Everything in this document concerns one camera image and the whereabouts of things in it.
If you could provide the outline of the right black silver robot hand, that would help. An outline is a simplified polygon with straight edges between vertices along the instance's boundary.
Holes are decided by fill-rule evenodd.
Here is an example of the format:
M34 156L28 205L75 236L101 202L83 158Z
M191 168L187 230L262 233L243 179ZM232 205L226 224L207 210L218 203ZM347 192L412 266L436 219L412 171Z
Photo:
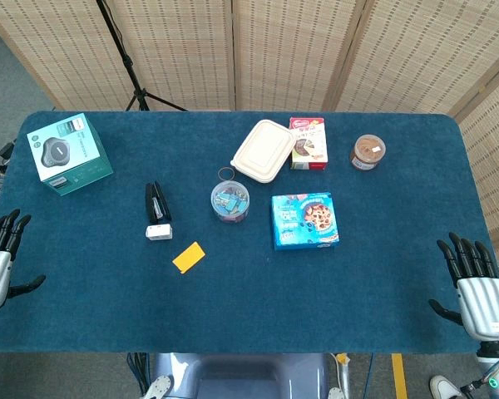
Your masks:
M451 244L439 239L447 269L456 290L458 311L428 301L441 318L460 325L479 342L499 342L499 271L485 244L471 242L451 232Z

